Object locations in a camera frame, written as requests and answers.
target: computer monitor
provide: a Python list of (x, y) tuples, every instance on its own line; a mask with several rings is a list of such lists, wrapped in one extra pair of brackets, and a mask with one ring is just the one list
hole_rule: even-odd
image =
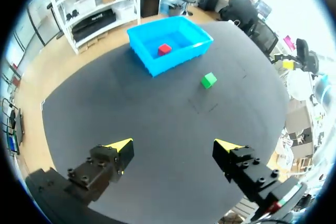
[(255, 5), (258, 13), (259, 13), (259, 17), (262, 20), (265, 20), (268, 15), (271, 13), (272, 8), (270, 6), (268, 6), (265, 2), (263, 2), (262, 0), (258, 0), (256, 5)]

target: red cube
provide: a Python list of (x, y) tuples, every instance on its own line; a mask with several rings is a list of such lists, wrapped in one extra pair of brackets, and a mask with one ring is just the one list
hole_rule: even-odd
[(163, 55), (168, 54), (171, 50), (172, 48), (170, 46), (168, 46), (167, 44), (163, 44), (159, 46), (158, 54), (160, 56), (163, 56)]

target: bolt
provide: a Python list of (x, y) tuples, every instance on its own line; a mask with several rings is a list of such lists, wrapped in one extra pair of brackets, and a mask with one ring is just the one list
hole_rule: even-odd
[(278, 169), (274, 169), (273, 172), (272, 172), (272, 174), (271, 174), (271, 177), (272, 178), (276, 178), (276, 177), (278, 177), (278, 175), (279, 175), (279, 170)]
[(80, 178), (80, 181), (87, 185), (89, 183), (89, 177), (84, 175)]
[(245, 169), (248, 167), (248, 162), (243, 162), (242, 168)]
[(92, 163), (93, 163), (93, 159), (92, 159), (92, 157), (87, 157), (87, 158), (86, 158), (86, 162), (92, 164)]
[(254, 160), (253, 160), (253, 164), (254, 165), (258, 165), (260, 163), (260, 158), (255, 158)]
[(74, 175), (75, 175), (75, 170), (72, 169), (72, 168), (69, 168), (69, 169), (68, 169), (68, 176), (70, 176), (70, 177), (74, 177)]
[(258, 184), (263, 184), (263, 183), (265, 183), (265, 178), (263, 178), (263, 177), (260, 177), (259, 179), (258, 179)]
[(99, 161), (98, 166), (105, 167), (105, 163), (103, 161)]

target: black table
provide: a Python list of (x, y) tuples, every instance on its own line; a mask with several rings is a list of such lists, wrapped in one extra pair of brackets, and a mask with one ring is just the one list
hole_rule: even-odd
[[(202, 27), (214, 38), (203, 56), (152, 78), (127, 44), (46, 99), (46, 138), (64, 176), (93, 146), (134, 139), (134, 159), (92, 209), (127, 223), (215, 223), (243, 194), (212, 159), (214, 139), (250, 145), (269, 160), (285, 123), (285, 87), (237, 27)], [(217, 82), (205, 90), (209, 72)]]

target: blue box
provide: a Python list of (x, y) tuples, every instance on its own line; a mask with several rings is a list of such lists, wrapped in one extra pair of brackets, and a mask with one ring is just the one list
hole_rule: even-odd
[[(127, 30), (131, 48), (150, 74), (155, 77), (187, 60), (203, 55), (213, 38), (183, 16), (164, 18)], [(159, 46), (167, 44), (172, 51), (158, 55)]]

